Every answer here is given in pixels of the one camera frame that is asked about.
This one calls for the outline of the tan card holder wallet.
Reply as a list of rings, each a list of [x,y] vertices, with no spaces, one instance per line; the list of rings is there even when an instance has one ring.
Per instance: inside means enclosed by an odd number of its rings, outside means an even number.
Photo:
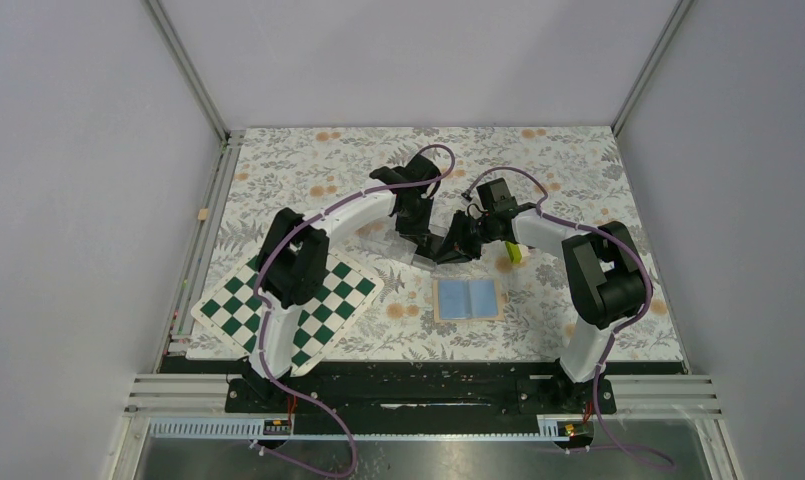
[[[506,296],[493,278],[437,278],[434,318],[442,322],[503,321]]]

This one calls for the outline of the black credit card stack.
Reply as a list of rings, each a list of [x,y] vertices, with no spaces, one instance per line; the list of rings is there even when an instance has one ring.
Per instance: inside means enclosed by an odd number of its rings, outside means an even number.
[[[454,251],[452,249],[442,248],[435,244],[419,247],[417,254],[436,265],[440,265],[443,263],[449,263],[453,258]]]

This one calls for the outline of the clear acrylic card box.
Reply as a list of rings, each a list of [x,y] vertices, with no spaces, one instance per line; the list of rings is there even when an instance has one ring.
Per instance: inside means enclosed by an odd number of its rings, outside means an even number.
[[[350,245],[370,255],[396,261],[421,270],[434,271],[437,264],[416,252],[417,245],[395,230],[395,220],[383,218],[359,228]]]

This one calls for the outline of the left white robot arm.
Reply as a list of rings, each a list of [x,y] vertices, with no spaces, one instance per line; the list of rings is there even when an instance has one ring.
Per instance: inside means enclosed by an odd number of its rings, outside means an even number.
[[[291,370],[303,306],[327,276],[329,249],[376,220],[394,217],[400,236],[428,256],[442,242],[429,230],[434,196],[455,163],[449,147],[427,145],[407,165],[372,171],[354,192],[313,214],[290,208],[276,214],[257,257],[253,286],[263,317],[250,355],[259,376],[249,395],[260,408],[274,411],[287,401],[289,387],[282,377]]]

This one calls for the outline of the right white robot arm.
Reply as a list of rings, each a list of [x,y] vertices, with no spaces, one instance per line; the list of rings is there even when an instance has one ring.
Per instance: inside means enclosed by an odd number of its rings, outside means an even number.
[[[653,288],[627,227],[570,222],[531,202],[520,204],[502,179],[478,187],[478,215],[458,210],[437,243],[438,264],[477,260],[484,245],[508,241],[559,258],[565,267],[575,332],[558,363],[564,377],[551,386],[553,402],[575,412],[591,398],[588,383],[600,376],[617,332],[644,316]]]

